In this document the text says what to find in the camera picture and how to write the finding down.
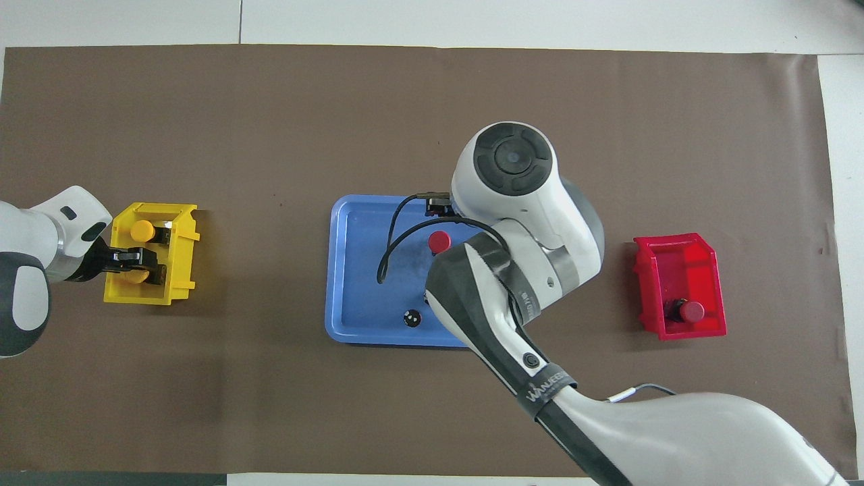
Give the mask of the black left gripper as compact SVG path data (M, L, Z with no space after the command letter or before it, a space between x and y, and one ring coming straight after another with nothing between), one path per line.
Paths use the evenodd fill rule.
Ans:
M103 239L96 239L80 262L80 282L90 281L100 273L118 273L129 284L164 286L167 269L151 249L110 247Z

